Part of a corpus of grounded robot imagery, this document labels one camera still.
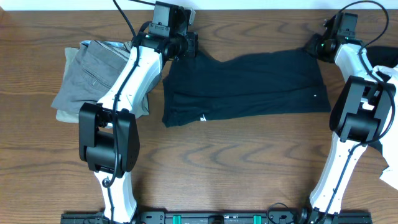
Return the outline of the black t-shirt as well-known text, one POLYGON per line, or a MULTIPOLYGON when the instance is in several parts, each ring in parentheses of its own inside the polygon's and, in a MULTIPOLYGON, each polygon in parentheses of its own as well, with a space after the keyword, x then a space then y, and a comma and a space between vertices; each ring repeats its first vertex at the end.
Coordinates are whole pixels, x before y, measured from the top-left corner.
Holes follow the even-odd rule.
POLYGON ((247 54, 225 62, 199 52, 172 62, 163 86, 166 127, 331 110, 317 60, 304 49, 247 54))

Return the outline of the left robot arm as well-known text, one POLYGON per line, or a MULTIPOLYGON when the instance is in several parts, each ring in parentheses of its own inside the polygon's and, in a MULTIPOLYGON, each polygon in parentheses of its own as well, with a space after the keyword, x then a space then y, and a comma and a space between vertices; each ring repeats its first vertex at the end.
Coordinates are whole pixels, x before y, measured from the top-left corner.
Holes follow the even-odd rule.
POLYGON ((137 202, 131 171, 139 156, 136 113, 149 87, 168 60, 195 57, 198 34, 190 32, 196 12, 190 7, 153 3, 154 15, 132 32, 127 64, 97 103, 79 111, 79 156, 98 179, 105 210, 64 214, 62 223, 136 223, 137 202))

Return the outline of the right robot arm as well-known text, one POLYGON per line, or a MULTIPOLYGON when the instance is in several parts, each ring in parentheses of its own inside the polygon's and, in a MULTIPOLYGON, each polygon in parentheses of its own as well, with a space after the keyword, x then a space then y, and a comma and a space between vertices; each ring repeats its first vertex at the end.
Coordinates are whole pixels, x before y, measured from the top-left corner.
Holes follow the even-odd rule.
POLYGON ((397 80, 374 72, 366 46, 355 37, 356 14, 339 11, 325 21, 305 50, 334 63, 345 85, 330 114, 331 148, 318 184, 297 223, 371 223, 368 213, 343 213, 344 192, 363 152, 375 147, 384 157, 397 144, 397 80))

